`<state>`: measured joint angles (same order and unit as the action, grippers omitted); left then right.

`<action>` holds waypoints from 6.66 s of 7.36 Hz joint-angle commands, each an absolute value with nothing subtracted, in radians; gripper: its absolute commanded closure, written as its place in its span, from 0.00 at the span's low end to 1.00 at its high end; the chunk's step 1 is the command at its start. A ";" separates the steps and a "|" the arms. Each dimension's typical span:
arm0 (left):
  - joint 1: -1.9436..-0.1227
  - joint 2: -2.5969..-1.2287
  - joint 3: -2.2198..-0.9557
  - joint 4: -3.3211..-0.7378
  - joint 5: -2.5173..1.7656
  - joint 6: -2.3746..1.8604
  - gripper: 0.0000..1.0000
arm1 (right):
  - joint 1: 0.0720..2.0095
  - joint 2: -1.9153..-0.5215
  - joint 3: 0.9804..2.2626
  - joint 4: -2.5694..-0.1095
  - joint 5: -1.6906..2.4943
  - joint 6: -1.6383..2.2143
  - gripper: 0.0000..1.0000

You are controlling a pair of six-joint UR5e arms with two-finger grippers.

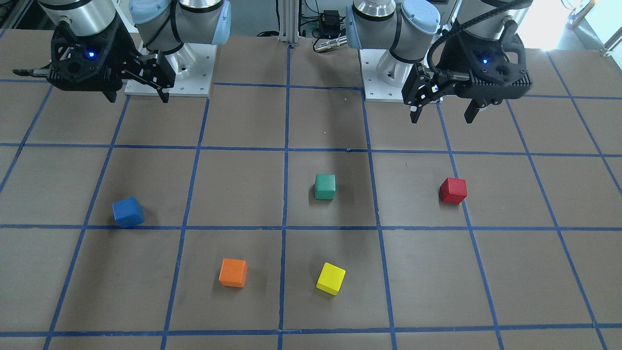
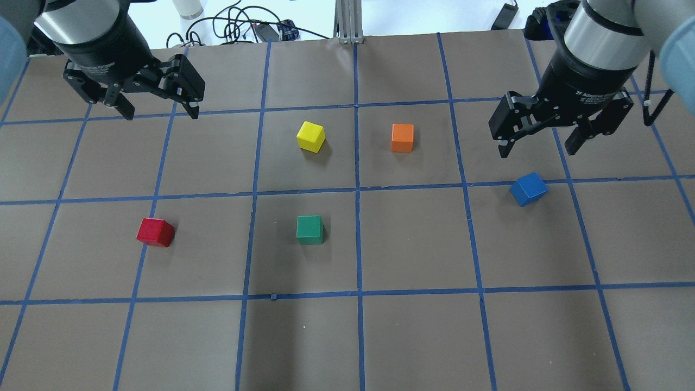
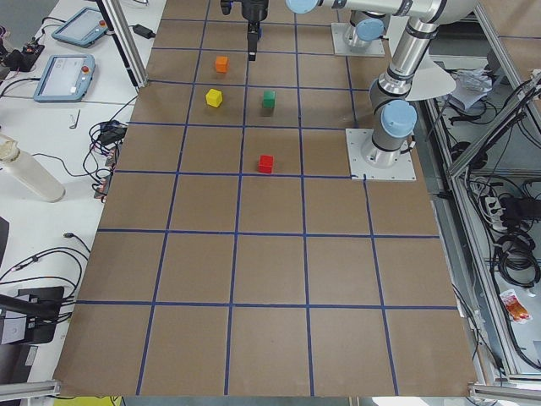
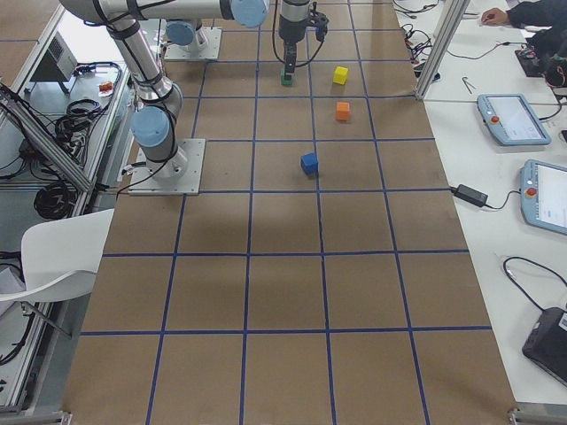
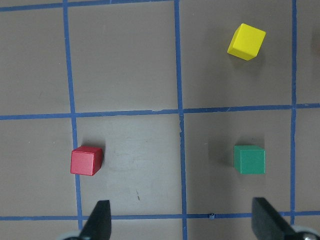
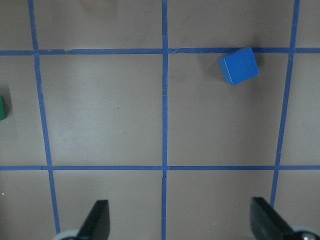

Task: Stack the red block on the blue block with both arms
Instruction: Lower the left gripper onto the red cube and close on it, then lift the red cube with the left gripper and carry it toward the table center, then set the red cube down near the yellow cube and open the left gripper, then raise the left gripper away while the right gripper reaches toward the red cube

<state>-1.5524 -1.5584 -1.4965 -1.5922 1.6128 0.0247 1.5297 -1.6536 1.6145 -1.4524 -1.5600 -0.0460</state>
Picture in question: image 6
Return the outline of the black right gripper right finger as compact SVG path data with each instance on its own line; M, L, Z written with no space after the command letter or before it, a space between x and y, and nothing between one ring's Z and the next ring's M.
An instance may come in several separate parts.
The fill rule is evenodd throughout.
M263 197L250 200L250 229L256 240L295 240L295 231Z

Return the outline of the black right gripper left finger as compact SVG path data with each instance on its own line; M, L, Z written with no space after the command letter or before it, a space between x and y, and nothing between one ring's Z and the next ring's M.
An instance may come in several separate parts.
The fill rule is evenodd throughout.
M110 235L108 200L97 200L77 233L76 240L107 240Z

